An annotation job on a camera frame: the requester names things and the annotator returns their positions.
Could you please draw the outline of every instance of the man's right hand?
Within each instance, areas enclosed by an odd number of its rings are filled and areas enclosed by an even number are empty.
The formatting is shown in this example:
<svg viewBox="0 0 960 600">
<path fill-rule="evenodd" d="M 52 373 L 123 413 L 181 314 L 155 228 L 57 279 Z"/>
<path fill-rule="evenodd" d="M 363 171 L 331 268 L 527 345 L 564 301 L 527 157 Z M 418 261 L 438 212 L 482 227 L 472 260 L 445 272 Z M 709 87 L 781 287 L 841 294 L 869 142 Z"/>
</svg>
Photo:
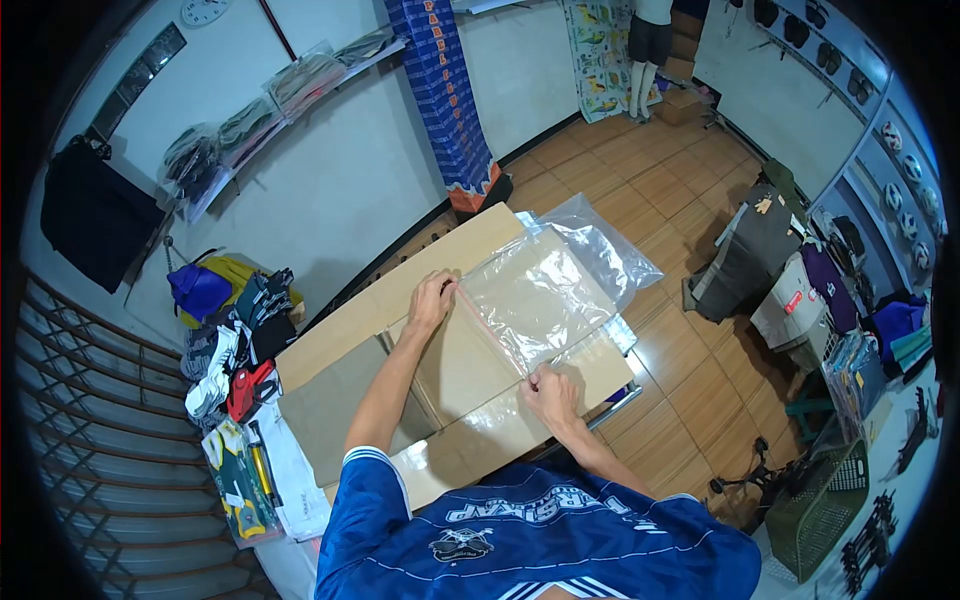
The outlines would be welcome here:
<svg viewBox="0 0 960 600">
<path fill-rule="evenodd" d="M 580 391 L 566 375 L 555 373 L 546 365 L 539 365 L 520 383 L 520 392 L 527 406 L 543 421 L 550 433 L 558 439 L 584 422 L 577 417 Z"/>
</svg>

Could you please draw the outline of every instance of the person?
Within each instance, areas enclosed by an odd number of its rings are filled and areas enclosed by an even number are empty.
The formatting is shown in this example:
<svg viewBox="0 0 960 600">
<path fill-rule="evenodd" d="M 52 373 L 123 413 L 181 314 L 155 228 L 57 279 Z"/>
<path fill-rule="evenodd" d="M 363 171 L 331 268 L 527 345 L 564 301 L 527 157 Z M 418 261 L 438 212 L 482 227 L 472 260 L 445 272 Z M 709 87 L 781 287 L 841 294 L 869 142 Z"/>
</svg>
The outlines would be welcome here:
<svg viewBox="0 0 960 600">
<path fill-rule="evenodd" d="M 456 286 L 449 271 L 417 286 L 409 321 L 357 407 L 315 598 L 750 597 L 760 571 L 753 540 L 688 494 L 654 500 L 577 416 L 576 386 L 543 365 L 521 393 L 570 464 L 516 462 L 411 515 L 385 451 Z"/>
</svg>

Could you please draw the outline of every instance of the green basket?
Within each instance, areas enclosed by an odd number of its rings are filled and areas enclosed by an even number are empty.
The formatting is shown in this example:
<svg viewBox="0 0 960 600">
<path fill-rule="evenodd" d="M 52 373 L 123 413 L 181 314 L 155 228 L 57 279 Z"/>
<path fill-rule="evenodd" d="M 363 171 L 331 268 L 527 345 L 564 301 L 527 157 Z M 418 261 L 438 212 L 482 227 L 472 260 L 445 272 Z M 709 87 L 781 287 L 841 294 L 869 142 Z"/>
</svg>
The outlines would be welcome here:
<svg viewBox="0 0 960 600">
<path fill-rule="evenodd" d="M 764 521 L 774 556 L 805 582 L 836 545 L 870 492 L 862 440 L 818 454 L 828 459 L 794 497 L 781 491 Z"/>
</svg>

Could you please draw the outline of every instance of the purple fabric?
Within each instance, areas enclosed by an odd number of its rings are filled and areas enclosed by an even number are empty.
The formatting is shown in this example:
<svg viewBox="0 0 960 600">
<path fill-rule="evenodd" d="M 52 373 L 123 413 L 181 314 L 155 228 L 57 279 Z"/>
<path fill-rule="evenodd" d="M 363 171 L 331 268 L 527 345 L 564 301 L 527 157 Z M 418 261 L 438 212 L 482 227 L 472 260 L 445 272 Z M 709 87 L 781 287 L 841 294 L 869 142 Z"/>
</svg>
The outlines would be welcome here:
<svg viewBox="0 0 960 600">
<path fill-rule="evenodd" d="M 804 244 L 800 253 L 810 285 L 827 302 L 837 331 L 846 333 L 853 330 L 856 327 L 856 304 L 840 279 L 836 265 L 826 252 L 817 252 L 815 244 Z"/>
</svg>

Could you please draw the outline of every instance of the patterned fabric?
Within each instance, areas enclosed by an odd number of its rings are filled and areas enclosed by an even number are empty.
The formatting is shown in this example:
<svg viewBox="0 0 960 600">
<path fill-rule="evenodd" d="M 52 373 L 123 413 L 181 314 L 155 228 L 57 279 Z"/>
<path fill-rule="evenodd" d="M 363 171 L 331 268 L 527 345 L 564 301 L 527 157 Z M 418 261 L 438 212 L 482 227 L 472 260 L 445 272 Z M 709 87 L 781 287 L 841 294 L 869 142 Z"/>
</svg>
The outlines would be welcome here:
<svg viewBox="0 0 960 600">
<path fill-rule="evenodd" d="M 316 598 L 749 598 L 752 539 L 692 496 L 653 501 L 556 464 L 513 464 L 411 516 L 387 456 L 344 458 Z"/>
<path fill-rule="evenodd" d="M 630 7 L 629 0 L 564 0 L 577 98 L 588 123 L 629 108 Z"/>
<path fill-rule="evenodd" d="M 500 176 L 480 129 L 450 0 L 384 0 L 453 208 L 476 212 Z"/>
</svg>

